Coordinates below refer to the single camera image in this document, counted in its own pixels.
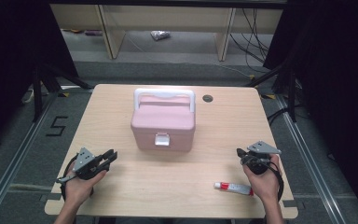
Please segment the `person's left hand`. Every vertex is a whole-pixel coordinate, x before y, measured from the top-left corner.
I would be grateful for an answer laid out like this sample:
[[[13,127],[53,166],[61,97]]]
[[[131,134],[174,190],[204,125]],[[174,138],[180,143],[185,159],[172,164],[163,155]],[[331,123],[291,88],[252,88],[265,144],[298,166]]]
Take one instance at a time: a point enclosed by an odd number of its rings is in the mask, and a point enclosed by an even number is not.
[[[99,183],[106,175],[106,171],[101,171],[89,180],[75,177],[66,183],[65,203],[72,206],[79,206],[85,202],[91,194],[93,187]]]

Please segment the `aluminium floor rail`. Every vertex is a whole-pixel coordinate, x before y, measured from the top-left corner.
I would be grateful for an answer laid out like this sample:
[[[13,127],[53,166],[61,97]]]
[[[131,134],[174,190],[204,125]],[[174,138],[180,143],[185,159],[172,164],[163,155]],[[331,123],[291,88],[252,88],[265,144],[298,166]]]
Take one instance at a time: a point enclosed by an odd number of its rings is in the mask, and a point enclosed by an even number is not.
[[[57,97],[58,93],[50,93],[47,96],[46,102],[43,103],[42,111],[40,112],[39,117],[32,122],[27,134],[25,135],[16,153],[8,164],[5,172],[0,178],[0,205],[8,192],[10,184],[12,183],[14,177],[17,175],[17,172],[20,170],[21,165],[23,164],[23,161],[31,148],[31,145],[37,137],[38,132],[46,119],[48,111],[51,108],[51,105]]]
[[[333,224],[347,224],[346,219],[338,206],[337,200],[335,199],[332,190],[328,187],[315,159],[311,155],[310,149],[296,122],[293,121],[288,112],[284,112],[283,117],[331,222]]]

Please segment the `dark curtain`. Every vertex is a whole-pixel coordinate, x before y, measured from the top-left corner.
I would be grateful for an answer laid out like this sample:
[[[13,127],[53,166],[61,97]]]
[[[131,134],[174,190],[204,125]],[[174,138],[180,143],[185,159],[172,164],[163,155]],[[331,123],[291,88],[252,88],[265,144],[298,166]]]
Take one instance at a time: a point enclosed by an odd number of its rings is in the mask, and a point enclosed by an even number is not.
[[[49,0],[0,0],[0,132],[43,68],[78,76]]]
[[[308,110],[358,198],[358,0],[287,0],[265,62],[280,64],[315,18],[296,62]]]

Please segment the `pink storage box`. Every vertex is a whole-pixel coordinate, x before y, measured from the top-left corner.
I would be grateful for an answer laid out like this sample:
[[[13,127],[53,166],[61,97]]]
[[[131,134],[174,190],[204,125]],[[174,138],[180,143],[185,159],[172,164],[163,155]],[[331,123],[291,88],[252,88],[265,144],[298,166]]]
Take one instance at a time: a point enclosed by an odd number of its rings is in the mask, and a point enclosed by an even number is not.
[[[133,94],[131,129],[143,150],[189,151],[196,130],[191,90],[139,88]]]

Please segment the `black metal stand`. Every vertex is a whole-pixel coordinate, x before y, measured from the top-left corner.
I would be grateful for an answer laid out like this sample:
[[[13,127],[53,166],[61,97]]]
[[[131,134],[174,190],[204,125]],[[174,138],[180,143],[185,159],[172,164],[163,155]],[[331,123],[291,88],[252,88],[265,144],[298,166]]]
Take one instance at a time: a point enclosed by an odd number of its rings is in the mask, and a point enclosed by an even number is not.
[[[85,90],[92,90],[93,86],[84,82],[77,74],[71,75],[64,72],[57,66],[48,63],[41,63],[34,68],[33,71],[33,87],[34,87],[34,119],[36,122],[42,115],[42,86],[45,86],[48,92],[58,93],[62,90],[57,77],[63,77],[71,83]]]
[[[275,81],[271,87],[274,93],[284,93],[288,95],[288,106],[285,111],[289,113],[292,122],[296,122],[295,115],[295,100],[296,100],[296,74],[285,63],[278,65],[276,68],[270,70],[263,76],[253,79],[250,83],[245,84],[245,87],[252,87],[261,84],[262,82],[275,77]]]

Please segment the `red and grey ointment tube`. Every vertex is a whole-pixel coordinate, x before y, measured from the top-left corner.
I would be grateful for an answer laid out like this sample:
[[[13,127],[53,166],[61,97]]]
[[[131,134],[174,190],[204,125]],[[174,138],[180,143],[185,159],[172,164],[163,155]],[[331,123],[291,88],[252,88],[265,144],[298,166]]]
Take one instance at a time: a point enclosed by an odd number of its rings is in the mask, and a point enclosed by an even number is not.
[[[215,189],[239,193],[242,195],[248,195],[248,196],[254,195],[253,189],[248,185],[233,184],[233,183],[227,183],[227,182],[215,182],[213,184],[213,187]]]

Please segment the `light wooden shelf unit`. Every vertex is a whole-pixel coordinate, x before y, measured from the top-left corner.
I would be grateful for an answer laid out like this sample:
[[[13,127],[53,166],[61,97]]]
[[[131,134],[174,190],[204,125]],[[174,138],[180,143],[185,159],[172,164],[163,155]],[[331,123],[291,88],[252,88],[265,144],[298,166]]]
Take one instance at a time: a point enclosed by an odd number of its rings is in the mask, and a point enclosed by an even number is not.
[[[227,55],[228,37],[252,32],[251,20],[262,35],[275,33],[280,9],[217,7],[136,7],[52,4],[62,29],[100,30],[111,59],[118,56],[128,31],[175,31],[213,33],[219,61]]]

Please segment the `person's right hand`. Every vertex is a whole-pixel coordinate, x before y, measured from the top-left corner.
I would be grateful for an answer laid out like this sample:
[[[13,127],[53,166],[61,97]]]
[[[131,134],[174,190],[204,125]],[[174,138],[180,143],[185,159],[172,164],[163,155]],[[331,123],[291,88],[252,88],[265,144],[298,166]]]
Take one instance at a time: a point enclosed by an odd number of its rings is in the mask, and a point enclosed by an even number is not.
[[[243,171],[247,175],[254,193],[263,203],[276,203],[278,201],[279,181],[276,172],[280,172],[280,157],[270,155],[270,168],[264,174],[254,174],[247,165],[243,166]]]

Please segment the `crumpled silver bag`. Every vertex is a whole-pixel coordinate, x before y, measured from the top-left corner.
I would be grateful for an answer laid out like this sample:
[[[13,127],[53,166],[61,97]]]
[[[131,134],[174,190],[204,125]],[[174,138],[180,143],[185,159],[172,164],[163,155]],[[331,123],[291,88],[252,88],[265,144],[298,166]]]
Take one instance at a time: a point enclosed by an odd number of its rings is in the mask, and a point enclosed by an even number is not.
[[[150,34],[155,41],[171,37],[171,33],[169,31],[152,31]]]

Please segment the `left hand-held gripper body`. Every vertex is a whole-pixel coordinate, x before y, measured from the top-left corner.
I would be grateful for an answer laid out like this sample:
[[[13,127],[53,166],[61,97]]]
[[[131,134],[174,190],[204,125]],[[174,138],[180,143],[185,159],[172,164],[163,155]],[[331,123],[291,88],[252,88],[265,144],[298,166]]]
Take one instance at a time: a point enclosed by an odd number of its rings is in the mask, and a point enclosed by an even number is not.
[[[95,156],[85,147],[82,147],[80,151],[74,156],[75,164],[72,171],[74,175],[64,175],[59,177],[56,182],[65,184],[69,180],[78,177],[80,179],[89,180],[96,176],[103,170],[108,171],[110,163],[103,159],[103,154]]]

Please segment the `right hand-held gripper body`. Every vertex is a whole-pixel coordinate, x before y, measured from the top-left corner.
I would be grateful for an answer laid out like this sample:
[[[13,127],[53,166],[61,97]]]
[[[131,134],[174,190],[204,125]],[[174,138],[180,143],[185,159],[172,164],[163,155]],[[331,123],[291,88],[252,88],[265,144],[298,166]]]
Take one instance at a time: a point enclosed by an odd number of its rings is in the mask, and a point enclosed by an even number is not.
[[[246,166],[256,175],[267,171],[270,164],[270,154],[281,155],[282,152],[276,147],[264,141],[258,141],[247,147],[246,155],[250,158]]]

